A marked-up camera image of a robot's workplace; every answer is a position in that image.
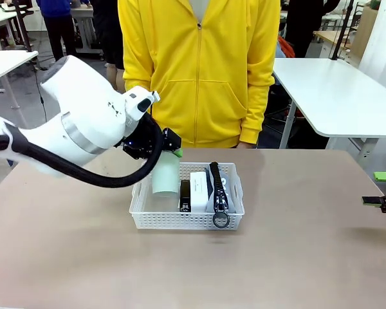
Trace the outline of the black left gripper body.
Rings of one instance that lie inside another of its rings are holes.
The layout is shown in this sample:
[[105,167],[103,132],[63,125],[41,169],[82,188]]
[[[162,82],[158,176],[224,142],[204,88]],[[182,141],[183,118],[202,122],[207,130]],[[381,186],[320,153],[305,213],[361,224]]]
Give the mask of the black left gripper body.
[[181,137],[170,128],[161,131],[163,141],[157,142],[152,127],[138,127],[124,139],[123,150],[134,159],[148,159],[156,146],[162,151],[175,152],[181,149]]

